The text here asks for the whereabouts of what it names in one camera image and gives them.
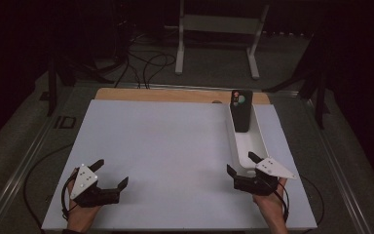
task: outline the hand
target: hand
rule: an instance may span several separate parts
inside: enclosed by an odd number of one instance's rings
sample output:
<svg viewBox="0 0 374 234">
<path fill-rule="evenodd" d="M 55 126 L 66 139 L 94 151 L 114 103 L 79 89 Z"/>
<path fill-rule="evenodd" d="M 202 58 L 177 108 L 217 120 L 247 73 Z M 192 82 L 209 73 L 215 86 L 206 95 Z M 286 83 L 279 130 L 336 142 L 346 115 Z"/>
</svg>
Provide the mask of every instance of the hand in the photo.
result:
<svg viewBox="0 0 374 234">
<path fill-rule="evenodd" d="M 75 179 L 68 183 L 68 193 L 71 194 Z M 82 208 L 73 200 L 69 200 L 69 217 L 67 228 L 71 231 L 86 233 L 93 225 L 96 214 L 101 206 Z"/>
<path fill-rule="evenodd" d="M 280 178 L 279 183 L 286 185 L 287 179 Z M 277 192 L 283 197 L 283 187 L 278 186 Z M 261 214 L 265 218 L 273 234 L 287 233 L 287 227 L 283 218 L 282 202 L 272 193 L 269 196 L 258 196 L 253 194 L 253 202 L 259 207 Z"/>
</svg>

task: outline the dark background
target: dark background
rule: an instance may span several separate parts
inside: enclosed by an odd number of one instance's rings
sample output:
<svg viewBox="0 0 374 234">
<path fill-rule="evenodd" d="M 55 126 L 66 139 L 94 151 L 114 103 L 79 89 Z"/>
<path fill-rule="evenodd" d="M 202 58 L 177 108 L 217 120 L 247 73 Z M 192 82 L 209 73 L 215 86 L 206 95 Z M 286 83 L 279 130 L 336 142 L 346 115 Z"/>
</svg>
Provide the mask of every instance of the dark background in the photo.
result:
<svg viewBox="0 0 374 234">
<path fill-rule="evenodd" d="M 105 23 L 100 37 L 83 36 L 75 1 L 0 0 L 0 129 L 32 93 L 35 79 L 46 72 L 52 43 L 76 58 L 112 56 L 111 2 L 96 1 L 90 9 L 85 8 L 88 1 L 82 2 L 81 10 L 93 19 L 93 30 Z M 128 14 L 140 30 L 160 36 L 164 25 L 177 25 L 178 1 L 117 2 L 125 10 L 121 14 Z M 241 8 L 245 1 L 186 2 L 186 11 L 215 15 L 251 16 L 257 9 Z M 326 67 L 320 67 L 327 75 L 327 88 L 334 92 L 374 169 L 374 1 L 272 1 L 264 30 L 271 36 L 283 32 L 312 37 L 296 74 L 318 67 L 323 55 L 330 55 Z M 96 40 L 107 43 L 98 47 Z M 90 44 L 91 51 L 84 50 Z"/>
</svg>

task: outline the white table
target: white table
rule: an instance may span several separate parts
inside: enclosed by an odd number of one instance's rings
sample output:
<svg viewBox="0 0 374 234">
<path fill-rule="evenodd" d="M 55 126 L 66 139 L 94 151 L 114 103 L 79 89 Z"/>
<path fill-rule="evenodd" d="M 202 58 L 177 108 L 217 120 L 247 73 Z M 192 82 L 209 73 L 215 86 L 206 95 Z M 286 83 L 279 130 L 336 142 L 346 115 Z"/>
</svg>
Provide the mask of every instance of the white table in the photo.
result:
<svg viewBox="0 0 374 234">
<path fill-rule="evenodd" d="M 235 190 L 226 173 L 232 163 L 226 104 L 93 100 L 43 223 L 66 226 L 60 189 L 73 168 L 104 159 L 98 186 L 113 188 L 126 176 L 120 204 L 104 206 L 94 229 L 247 230 L 267 228 L 251 196 Z M 272 105 L 256 105 L 274 158 L 297 174 Z M 286 185 L 290 229 L 315 228 L 300 179 Z"/>
</svg>

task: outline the white metal stand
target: white metal stand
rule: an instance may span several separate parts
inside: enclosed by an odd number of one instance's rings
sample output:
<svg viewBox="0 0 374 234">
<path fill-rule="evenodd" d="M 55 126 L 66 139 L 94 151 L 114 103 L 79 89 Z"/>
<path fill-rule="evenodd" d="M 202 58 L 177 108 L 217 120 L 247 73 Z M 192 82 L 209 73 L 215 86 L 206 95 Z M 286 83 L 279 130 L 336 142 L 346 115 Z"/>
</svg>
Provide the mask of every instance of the white metal stand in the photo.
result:
<svg viewBox="0 0 374 234">
<path fill-rule="evenodd" d="M 184 60 L 184 30 L 209 31 L 209 32 L 229 32 L 240 34 L 254 34 L 252 45 L 247 48 L 248 64 L 250 66 L 251 77 L 259 79 L 259 70 L 257 69 L 254 53 L 260 40 L 263 24 L 269 11 L 269 5 L 264 6 L 263 12 L 259 19 L 248 18 L 226 18 L 213 16 L 198 16 L 184 14 L 184 0 L 180 0 L 180 19 L 179 19 L 179 36 L 178 51 L 175 64 L 175 74 L 183 73 Z"/>
</svg>

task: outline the gray floor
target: gray floor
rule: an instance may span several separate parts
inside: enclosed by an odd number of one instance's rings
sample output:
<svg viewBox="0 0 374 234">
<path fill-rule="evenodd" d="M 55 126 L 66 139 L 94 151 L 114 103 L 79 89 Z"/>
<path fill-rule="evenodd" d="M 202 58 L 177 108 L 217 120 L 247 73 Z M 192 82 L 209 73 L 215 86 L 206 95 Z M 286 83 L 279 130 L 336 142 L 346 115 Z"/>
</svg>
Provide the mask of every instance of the gray floor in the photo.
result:
<svg viewBox="0 0 374 234">
<path fill-rule="evenodd" d="M 151 80 L 151 88 L 260 91 L 289 78 L 308 43 L 304 38 L 263 36 L 256 52 L 261 79 L 254 81 L 250 78 L 244 44 L 226 47 L 187 41 L 183 74 L 175 75 L 174 65 L 166 67 Z M 160 44 L 137 43 L 131 49 L 160 50 L 174 56 L 176 53 L 176 46 L 170 39 Z M 132 53 L 145 59 L 155 55 Z M 164 59 L 157 58 L 154 62 L 164 62 Z M 131 64 L 141 77 L 145 63 L 131 58 Z M 106 78 L 117 80 L 123 69 L 117 69 Z M 147 73 L 153 74 L 154 69 L 157 67 L 149 67 Z M 119 87 L 136 87 L 134 74 L 129 70 Z M 73 143 L 89 102 L 99 87 L 107 87 L 81 80 L 74 88 L 63 88 L 59 92 L 60 105 L 55 117 L 48 118 L 48 104 L 38 100 L 46 86 L 45 74 L 37 80 L 34 94 L 0 132 L 0 233 L 39 232 L 22 200 L 25 172 L 37 160 Z M 311 103 L 295 96 L 300 86 L 301 83 L 294 84 L 283 92 L 270 95 L 270 99 L 279 114 L 299 173 L 318 188 L 323 198 L 323 220 L 311 233 L 374 233 L 374 174 L 360 145 L 331 92 L 326 93 L 329 113 L 323 116 L 325 130 L 318 129 L 312 117 Z M 54 129 L 57 116 L 76 117 L 78 124 L 74 129 Z M 67 147 L 45 159 L 27 183 L 28 201 L 41 221 L 52 196 L 59 197 L 53 193 L 69 151 L 70 147 Z M 308 181 L 302 181 L 319 221 L 323 211 L 320 196 Z M 269 233 L 268 230 L 247 232 Z"/>
</svg>

